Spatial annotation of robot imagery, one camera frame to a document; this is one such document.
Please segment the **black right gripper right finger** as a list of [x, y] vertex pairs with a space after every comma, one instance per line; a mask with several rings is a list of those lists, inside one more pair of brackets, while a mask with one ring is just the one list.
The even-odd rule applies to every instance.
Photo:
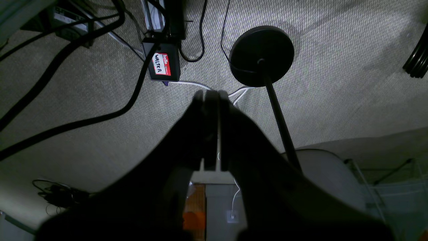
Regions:
[[393, 241], [384, 222], [325, 192], [288, 163], [219, 92], [221, 168], [240, 186], [247, 228], [238, 241]]

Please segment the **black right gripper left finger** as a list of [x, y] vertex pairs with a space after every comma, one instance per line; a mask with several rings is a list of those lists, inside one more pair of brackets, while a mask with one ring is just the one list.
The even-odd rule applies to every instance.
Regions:
[[130, 172], [44, 222], [38, 241], [191, 241], [183, 229], [188, 186], [201, 161], [215, 169], [220, 93], [197, 91], [183, 116]]

